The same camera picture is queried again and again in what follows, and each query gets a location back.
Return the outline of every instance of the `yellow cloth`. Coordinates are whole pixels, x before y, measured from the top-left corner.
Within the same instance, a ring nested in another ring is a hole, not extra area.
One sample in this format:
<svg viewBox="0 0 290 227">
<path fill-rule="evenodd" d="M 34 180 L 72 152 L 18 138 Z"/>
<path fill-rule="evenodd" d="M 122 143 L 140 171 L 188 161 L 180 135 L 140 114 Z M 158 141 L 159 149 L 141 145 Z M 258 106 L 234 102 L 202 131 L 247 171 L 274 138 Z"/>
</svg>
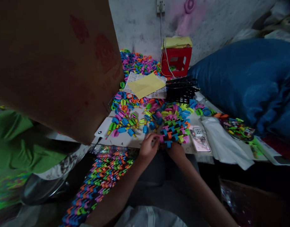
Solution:
<svg viewBox="0 0 290 227">
<path fill-rule="evenodd" d="M 163 46 L 161 49 L 164 48 L 166 43 L 167 48 L 185 48 L 187 45 L 192 47 L 192 42 L 189 36 L 186 37 L 167 37 L 164 40 Z"/>
<path fill-rule="evenodd" d="M 165 86 L 165 83 L 158 79 L 154 73 L 127 84 L 138 99 L 144 98 Z"/>
</svg>

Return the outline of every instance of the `green cloth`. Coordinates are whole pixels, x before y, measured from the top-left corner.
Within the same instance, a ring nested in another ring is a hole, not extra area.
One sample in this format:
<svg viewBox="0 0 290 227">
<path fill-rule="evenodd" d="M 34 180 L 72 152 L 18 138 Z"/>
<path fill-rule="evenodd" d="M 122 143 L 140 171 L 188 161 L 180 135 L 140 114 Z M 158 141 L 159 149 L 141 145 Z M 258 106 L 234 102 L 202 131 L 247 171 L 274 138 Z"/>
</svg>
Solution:
<svg viewBox="0 0 290 227">
<path fill-rule="evenodd" d="M 0 168 L 43 173 L 66 156 L 58 141 L 38 133 L 28 117 L 0 113 Z"/>
</svg>

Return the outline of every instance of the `red plastic stool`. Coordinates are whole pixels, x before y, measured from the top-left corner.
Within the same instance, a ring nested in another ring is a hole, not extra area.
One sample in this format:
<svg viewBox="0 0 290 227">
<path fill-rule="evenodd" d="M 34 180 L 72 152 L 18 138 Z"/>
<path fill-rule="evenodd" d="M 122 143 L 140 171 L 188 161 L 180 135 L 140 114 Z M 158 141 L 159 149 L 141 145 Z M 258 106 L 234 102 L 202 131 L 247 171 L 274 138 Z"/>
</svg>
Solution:
<svg viewBox="0 0 290 227">
<path fill-rule="evenodd" d="M 173 75 L 175 77 L 186 76 L 188 72 L 188 68 L 189 68 L 189 63 L 191 60 L 192 47 L 167 48 L 166 50 L 165 48 L 163 49 L 162 62 L 161 62 L 162 74 L 164 76 L 172 76 L 168 68 L 167 57 L 166 57 L 165 51 L 167 51 L 168 59 L 177 58 L 177 61 L 169 61 L 169 66 L 176 67 L 176 70 L 172 71 Z"/>
</svg>

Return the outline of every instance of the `blue fabric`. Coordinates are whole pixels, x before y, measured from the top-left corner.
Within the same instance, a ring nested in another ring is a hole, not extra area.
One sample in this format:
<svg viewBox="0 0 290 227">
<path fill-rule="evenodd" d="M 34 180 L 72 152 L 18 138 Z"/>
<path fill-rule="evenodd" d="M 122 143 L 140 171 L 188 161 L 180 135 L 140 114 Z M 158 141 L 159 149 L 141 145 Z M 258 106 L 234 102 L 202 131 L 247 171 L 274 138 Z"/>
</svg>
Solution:
<svg viewBox="0 0 290 227">
<path fill-rule="evenodd" d="M 188 76 L 230 116 L 260 134 L 271 132 L 290 141 L 290 43 L 239 41 L 199 61 Z"/>
</svg>

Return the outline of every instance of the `pink phone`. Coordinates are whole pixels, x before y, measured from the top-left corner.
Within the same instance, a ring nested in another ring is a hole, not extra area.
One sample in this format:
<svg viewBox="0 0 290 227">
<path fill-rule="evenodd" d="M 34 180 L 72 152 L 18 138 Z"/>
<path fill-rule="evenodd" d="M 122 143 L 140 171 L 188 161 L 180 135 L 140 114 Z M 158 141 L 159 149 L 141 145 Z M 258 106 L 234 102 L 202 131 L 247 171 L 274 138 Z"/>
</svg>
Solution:
<svg viewBox="0 0 290 227">
<path fill-rule="evenodd" d="M 191 125 L 189 127 L 191 132 L 192 142 L 198 152 L 210 152 L 209 145 L 203 135 L 201 127 L 198 125 Z"/>
</svg>

